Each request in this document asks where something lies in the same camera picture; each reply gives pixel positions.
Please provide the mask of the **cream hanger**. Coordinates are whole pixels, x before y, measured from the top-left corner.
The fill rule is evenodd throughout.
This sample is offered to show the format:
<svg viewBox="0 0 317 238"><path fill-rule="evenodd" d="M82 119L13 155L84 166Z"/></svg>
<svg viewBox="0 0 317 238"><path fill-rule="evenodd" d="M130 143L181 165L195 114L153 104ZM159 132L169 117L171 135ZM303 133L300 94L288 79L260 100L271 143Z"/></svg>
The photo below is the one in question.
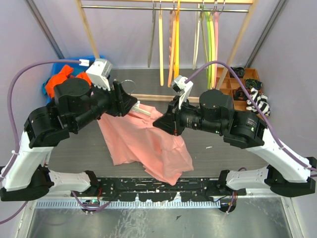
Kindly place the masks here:
<svg viewBox="0 0 317 238"><path fill-rule="evenodd" d="M133 90L131 90L131 91L128 93L128 94L131 96L132 93L136 90L136 83L135 83L133 80L131 80L131 79L125 79L125 80L123 80L121 83L124 84L125 82L131 82L131 83L134 84ZM134 112L137 112L137 113L142 113L142 114L145 114L145 115L147 115L147 116L151 116L151 112L140 108L140 101L137 101L137 103L132 107L131 110L134 111Z"/></svg>

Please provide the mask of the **pink t shirt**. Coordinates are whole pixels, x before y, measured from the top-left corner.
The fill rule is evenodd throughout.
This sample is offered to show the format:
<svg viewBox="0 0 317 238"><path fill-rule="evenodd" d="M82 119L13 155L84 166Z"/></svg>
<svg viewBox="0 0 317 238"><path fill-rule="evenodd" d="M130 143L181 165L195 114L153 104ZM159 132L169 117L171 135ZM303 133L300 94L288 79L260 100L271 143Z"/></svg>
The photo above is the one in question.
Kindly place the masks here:
<svg viewBox="0 0 317 238"><path fill-rule="evenodd" d="M123 117L103 114L98 125L115 166L139 162L155 179L175 185L183 172L194 169L181 136L153 126L161 117L155 107L140 104Z"/></svg>

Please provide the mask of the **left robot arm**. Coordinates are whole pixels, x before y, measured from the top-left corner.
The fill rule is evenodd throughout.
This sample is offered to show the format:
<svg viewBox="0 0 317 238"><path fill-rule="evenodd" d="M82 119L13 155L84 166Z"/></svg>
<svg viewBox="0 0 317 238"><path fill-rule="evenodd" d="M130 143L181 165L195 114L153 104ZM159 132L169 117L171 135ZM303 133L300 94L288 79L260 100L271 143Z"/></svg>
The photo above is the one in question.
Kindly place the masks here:
<svg viewBox="0 0 317 238"><path fill-rule="evenodd" d="M54 98L28 116L16 160L4 173L2 201L32 201L53 192L78 192L95 196L99 182L93 171L60 173L48 168L53 148L71 133L99 120L103 114L122 117L137 99L119 82L104 90L80 78L71 78L54 87Z"/></svg>

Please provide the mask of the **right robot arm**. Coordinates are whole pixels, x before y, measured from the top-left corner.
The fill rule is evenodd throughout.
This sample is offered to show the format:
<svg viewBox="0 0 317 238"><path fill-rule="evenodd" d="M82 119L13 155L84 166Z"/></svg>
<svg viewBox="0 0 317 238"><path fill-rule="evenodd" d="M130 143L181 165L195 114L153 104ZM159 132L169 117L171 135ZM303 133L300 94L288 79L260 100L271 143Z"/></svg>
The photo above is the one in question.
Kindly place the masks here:
<svg viewBox="0 0 317 238"><path fill-rule="evenodd" d="M199 106L182 102L175 96L167 111L154 121L168 134L179 136L185 128L218 134L225 143L245 149L268 165L257 170L221 171L217 189L222 195L247 188L270 189L284 197L313 194L316 181L309 168L294 161L279 146L267 123L257 115L234 109L233 99L218 90L208 90L199 97Z"/></svg>

